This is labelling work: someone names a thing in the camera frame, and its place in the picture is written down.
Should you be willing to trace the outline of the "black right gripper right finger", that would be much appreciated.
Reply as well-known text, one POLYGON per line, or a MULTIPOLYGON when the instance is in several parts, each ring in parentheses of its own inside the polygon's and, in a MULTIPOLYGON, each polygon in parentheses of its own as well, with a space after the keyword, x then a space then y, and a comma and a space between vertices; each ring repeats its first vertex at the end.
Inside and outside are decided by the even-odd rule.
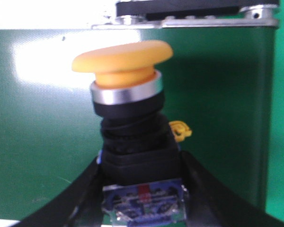
POLYGON ((284 222, 258 209, 222 184, 189 152, 180 153, 188 227, 284 227, 284 222))

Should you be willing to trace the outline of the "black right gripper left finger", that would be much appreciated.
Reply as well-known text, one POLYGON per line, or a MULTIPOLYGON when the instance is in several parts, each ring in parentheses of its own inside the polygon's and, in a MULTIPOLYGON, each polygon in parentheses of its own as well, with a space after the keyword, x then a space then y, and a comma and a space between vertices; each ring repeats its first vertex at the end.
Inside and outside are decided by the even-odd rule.
POLYGON ((99 227, 103 175, 95 158, 62 193, 15 227, 99 227))

